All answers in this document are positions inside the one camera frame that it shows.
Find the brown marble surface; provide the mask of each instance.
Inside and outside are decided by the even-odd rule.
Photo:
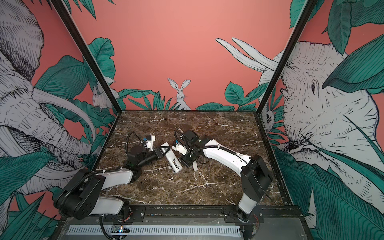
[[[155,135],[155,146],[174,141],[174,130],[191,129],[198,135],[208,135],[220,144],[242,154],[263,157],[272,172],[269,159],[253,113],[221,112],[146,112],[126,111],[119,118],[97,169],[122,166],[126,160],[124,143],[127,133],[135,131],[139,137]],[[240,177],[221,163],[200,156],[198,171],[183,167],[175,174],[164,157],[142,168],[141,177],[132,184],[112,187],[105,195],[118,195],[132,204],[238,204],[242,197]],[[259,205],[284,205],[274,179]]]

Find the mural wall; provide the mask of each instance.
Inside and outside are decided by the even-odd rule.
[[[256,110],[268,85],[258,79],[277,65],[264,60],[284,49],[304,4],[291,22],[289,1],[63,2],[87,44],[109,40],[116,74],[104,75],[122,109],[217,111]],[[259,73],[227,50],[257,59],[247,66]]]
[[[320,0],[314,12],[264,128],[314,239],[384,239],[384,1]]]
[[[49,1],[0,9],[0,239],[47,239],[53,195],[93,167],[116,112]]]

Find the marble table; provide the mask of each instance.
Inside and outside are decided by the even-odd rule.
[[[174,141],[174,130],[191,129],[198,135],[208,135],[237,152],[263,157],[272,172],[269,159],[253,113],[186,112],[186,111],[125,111],[111,133],[106,150],[97,169],[122,166],[126,160],[124,143],[127,133],[135,131],[139,137],[155,135],[155,146]],[[130,149],[137,144],[131,136]],[[198,171],[183,167],[175,174],[164,157],[143,167],[141,177],[132,184],[106,189],[104,195],[121,196],[131,204],[152,205],[231,205],[242,197],[240,177],[221,163],[200,156]],[[284,205],[274,178],[259,205]]]

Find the white tusk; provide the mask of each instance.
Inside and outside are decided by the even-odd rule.
[[[69,101],[67,101],[63,98],[60,98],[58,96],[55,96],[55,95],[47,93],[47,92],[44,92],[43,90],[40,90],[37,88],[33,89],[32,98],[33,98],[33,100],[35,100],[38,103],[53,104],[55,106],[70,110],[70,111],[76,113],[77,115],[79,115],[81,118],[83,118],[88,123],[88,125],[91,128],[91,131],[93,133],[92,138],[93,138],[93,140],[95,140],[95,137],[96,137],[95,127],[93,126],[93,123],[92,123],[91,119],[89,118],[89,116],[83,110],[81,110],[78,106],[70,103]]]
[[[261,63],[271,70],[276,70],[278,62],[269,59],[268,57],[262,55],[259,51],[253,48],[251,45],[243,42],[242,40],[232,38],[232,40],[241,47],[249,56],[251,56],[254,60]]]
[[[14,139],[11,131],[6,126],[0,126],[0,148],[11,157],[18,157],[27,154],[27,152]]]
[[[65,179],[65,178],[73,177],[80,169],[84,167],[85,166],[82,166],[81,168],[78,168],[72,171],[60,171],[60,170],[56,170],[56,169],[44,166],[42,169],[37,171],[37,173],[35,173],[35,176],[42,179],[48,179],[48,180]]]
[[[252,68],[256,71],[259,71],[259,72],[263,72],[265,70],[266,66],[263,66],[259,62],[245,56],[244,54],[242,54],[239,50],[237,50],[234,46],[232,46],[228,42],[226,42],[220,38],[217,38],[216,41],[218,43],[220,43],[221,45],[223,45],[223,47],[225,47],[232,54],[232,56],[234,56],[239,62],[241,62],[245,66]]]

